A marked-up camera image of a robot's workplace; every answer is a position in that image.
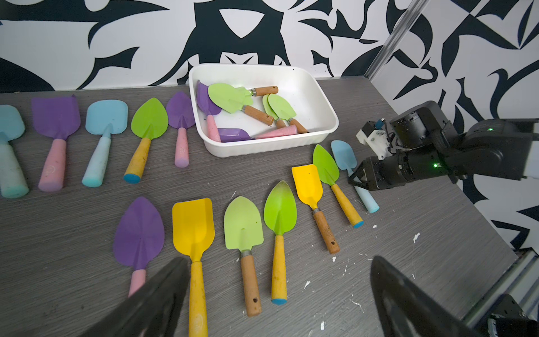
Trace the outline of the light blue pointed shovel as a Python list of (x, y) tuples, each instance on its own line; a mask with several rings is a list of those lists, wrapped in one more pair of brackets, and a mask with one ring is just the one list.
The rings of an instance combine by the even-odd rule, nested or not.
[[(348, 176), (351, 176), (357, 167), (357, 159), (351, 146), (345, 141), (333, 140), (331, 142), (331, 150), (338, 168), (347, 171)], [(369, 191), (358, 186), (355, 186), (355, 190), (367, 212), (376, 213), (380, 209)]]

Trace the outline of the yellow toy shovel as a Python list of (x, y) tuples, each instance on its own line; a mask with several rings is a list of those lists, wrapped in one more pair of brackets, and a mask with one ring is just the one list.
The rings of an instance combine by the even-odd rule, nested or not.
[(215, 239), (212, 201), (203, 198), (174, 204), (172, 223), (175, 249), (191, 260), (189, 335), (208, 336), (202, 256)]

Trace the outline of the green shovel yellow blue-tipped handle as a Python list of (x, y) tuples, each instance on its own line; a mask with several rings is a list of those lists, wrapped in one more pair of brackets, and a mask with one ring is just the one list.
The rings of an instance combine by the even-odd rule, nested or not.
[(317, 167), (320, 181), (330, 186), (351, 226), (353, 228), (361, 227), (364, 224), (363, 218), (337, 184), (340, 171), (333, 157), (324, 147), (317, 144), (314, 148), (312, 160)]

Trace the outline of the purple pointed shovel pink handle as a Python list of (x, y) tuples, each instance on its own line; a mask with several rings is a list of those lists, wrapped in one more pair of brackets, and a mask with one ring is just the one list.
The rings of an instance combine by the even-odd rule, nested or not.
[(129, 296), (144, 285), (148, 263), (164, 246), (164, 224), (160, 213), (145, 197), (138, 197), (122, 216), (113, 245), (118, 263), (133, 269)]

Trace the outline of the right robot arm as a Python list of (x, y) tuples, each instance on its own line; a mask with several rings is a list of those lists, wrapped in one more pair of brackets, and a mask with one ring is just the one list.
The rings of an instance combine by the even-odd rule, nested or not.
[(439, 105), (428, 101), (390, 122), (366, 122), (357, 139), (376, 153), (348, 178), (365, 190), (440, 176), (453, 183), (474, 174), (516, 181), (538, 177), (537, 119), (487, 119), (459, 133)]

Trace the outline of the teal square shovel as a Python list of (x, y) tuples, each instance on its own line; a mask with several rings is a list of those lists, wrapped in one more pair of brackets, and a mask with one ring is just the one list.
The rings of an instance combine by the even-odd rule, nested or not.
[(17, 160), (11, 140), (22, 136), (25, 124), (17, 108), (1, 105), (1, 196), (22, 197), (29, 192), (24, 173)]

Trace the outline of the yellow shovel wooden handle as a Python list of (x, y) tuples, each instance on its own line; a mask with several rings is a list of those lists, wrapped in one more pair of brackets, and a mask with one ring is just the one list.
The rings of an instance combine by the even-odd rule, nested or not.
[(318, 202), (323, 195), (323, 189), (317, 167), (314, 164), (308, 164), (293, 167), (291, 170), (296, 185), (296, 192), (300, 201), (309, 206), (312, 210), (314, 221), (317, 224), (329, 253), (337, 254), (340, 251), (340, 247), (330, 229), (323, 211), (318, 207)]

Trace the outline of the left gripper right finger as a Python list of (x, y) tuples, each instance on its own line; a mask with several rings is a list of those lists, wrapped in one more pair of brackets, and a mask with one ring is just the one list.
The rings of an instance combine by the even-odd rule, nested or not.
[(370, 271), (380, 325), (385, 336), (479, 336), (443, 309), (381, 256)]

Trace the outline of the green pointed shovel yellow handle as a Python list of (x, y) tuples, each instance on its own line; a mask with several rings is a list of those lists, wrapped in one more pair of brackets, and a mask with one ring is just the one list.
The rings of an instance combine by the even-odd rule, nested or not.
[(268, 195), (264, 208), (264, 222), (275, 233), (272, 264), (272, 303), (283, 305), (288, 300), (284, 234), (297, 222), (296, 201), (288, 183), (279, 181)]

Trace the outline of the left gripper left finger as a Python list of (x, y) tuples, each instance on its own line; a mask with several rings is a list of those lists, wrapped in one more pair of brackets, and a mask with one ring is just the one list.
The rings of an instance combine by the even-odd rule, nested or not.
[(188, 290), (188, 260), (177, 257), (83, 336), (173, 336)]

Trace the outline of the green shovel brown wooden handle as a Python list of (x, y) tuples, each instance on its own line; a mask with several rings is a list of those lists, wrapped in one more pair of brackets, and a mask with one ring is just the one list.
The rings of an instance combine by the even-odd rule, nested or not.
[(296, 111), (286, 99), (277, 94), (270, 94), (268, 102), (278, 117), (284, 119), (290, 125), (296, 126), (300, 134), (308, 133), (308, 130), (296, 119)]

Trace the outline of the white plastic storage box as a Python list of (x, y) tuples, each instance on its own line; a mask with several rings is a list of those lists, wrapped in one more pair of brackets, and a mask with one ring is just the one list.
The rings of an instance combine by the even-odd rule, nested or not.
[[(193, 67), (188, 79), (197, 131), (206, 149), (216, 157), (233, 157), (321, 143), (339, 126), (337, 114), (320, 85), (307, 70), (300, 67), (206, 63)], [(275, 127), (259, 122), (241, 111), (233, 114), (221, 112), (214, 117), (218, 128), (243, 129), (251, 139), (229, 143), (216, 142), (210, 139), (206, 115), (197, 105), (199, 82), (207, 86), (224, 83), (247, 89), (277, 86), (278, 94), (291, 104), (297, 113), (296, 120), (308, 132), (294, 136), (257, 139), (257, 136)]]

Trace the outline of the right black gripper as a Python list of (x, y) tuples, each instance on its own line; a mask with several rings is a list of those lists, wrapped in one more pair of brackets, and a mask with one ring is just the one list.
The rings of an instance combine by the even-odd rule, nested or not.
[(459, 135), (436, 102), (417, 105), (392, 119), (390, 125), (400, 148), (384, 160), (365, 159), (349, 175), (350, 185), (369, 191), (388, 190), (453, 175), (446, 160), (459, 153)]

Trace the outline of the blue toy shovel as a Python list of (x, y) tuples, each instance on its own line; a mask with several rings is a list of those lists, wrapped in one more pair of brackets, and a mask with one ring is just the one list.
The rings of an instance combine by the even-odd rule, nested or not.
[(101, 138), (81, 181), (84, 186), (97, 188), (102, 185), (108, 166), (112, 134), (120, 134), (126, 130), (128, 111), (128, 105), (120, 100), (96, 101), (88, 107), (86, 130)]

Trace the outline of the purple square shovel pink handle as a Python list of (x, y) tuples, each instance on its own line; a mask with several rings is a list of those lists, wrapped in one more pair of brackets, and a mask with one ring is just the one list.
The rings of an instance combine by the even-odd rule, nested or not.
[(38, 188), (57, 192), (64, 184), (67, 139), (81, 125), (77, 97), (33, 98), (31, 106), (33, 127), (42, 136), (53, 139)]

